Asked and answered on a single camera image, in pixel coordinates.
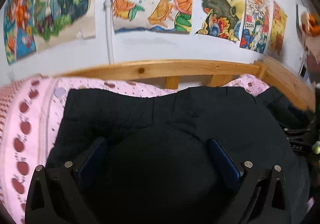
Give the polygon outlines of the black large garment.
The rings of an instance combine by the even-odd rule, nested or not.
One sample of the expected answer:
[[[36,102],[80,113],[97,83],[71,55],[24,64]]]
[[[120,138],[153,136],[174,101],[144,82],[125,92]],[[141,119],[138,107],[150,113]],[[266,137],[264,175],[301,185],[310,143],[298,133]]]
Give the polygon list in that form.
[[[101,89],[69,91],[46,166],[75,161],[104,139],[84,171],[83,197],[99,222],[210,223],[228,189],[214,190],[216,139],[235,161],[282,167],[292,223],[307,212],[310,179],[281,129],[309,118],[275,87],[254,97],[240,87],[192,87],[154,98]]]

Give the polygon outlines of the pink checkered apple bedsheet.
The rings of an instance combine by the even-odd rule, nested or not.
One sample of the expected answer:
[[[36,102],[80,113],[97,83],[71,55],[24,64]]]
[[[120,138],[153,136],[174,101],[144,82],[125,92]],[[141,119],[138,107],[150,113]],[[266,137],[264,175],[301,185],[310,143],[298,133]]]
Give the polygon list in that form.
[[[145,83],[81,77],[33,77],[1,87],[1,202],[15,223],[24,223],[33,171],[46,163],[70,89],[142,98],[174,93]]]

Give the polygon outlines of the orange grey bagged bedding bundle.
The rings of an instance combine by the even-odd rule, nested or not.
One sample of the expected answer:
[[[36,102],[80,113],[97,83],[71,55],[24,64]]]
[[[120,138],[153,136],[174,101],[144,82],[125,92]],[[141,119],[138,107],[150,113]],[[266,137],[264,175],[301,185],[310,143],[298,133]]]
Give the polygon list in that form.
[[[311,72],[319,73],[319,17],[302,5],[296,5],[296,13],[304,64]]]

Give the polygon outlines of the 2024 colourful drawing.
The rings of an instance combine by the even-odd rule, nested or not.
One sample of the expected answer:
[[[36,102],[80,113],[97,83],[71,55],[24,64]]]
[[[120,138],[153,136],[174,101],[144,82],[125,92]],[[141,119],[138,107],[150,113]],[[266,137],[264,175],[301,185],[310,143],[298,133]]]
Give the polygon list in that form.
[[[245,20],[240,48],[263,54],[267,44],[270,23],[268,0],[245,0]]]

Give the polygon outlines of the red-haired girl drawing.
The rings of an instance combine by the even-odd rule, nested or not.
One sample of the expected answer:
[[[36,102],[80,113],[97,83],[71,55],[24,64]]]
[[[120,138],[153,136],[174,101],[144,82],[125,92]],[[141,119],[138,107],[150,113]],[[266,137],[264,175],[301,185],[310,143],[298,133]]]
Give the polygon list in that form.
[[[9,65],[36,51],[33,13],[34,0],[7,0],[3,38]]]

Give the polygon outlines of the blonde child drawing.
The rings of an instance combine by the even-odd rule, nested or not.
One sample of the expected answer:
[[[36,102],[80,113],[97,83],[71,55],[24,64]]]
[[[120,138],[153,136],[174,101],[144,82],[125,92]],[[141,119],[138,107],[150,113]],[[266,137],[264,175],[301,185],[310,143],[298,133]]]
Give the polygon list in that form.
[[[34,0],[33,35],[37,51],[95,38],[95,0]]]

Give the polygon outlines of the wooden bed frame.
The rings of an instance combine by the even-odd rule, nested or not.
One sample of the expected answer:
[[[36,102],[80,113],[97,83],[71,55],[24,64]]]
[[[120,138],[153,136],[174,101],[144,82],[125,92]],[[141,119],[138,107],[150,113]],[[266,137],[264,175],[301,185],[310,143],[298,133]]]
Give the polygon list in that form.
[[[132,61],[79,69],[62,73],[61,76],[102,80],[165,78],[167,89],[177,89],[181,76],[209,76],[208,86],[218,87],[230,82],[234,76],[244,73],[254,75],[266,84],[276,87],[295,107],[301,110],[315,110],[314,90],[299,76],[268,56],[251,64],[202,59]]]

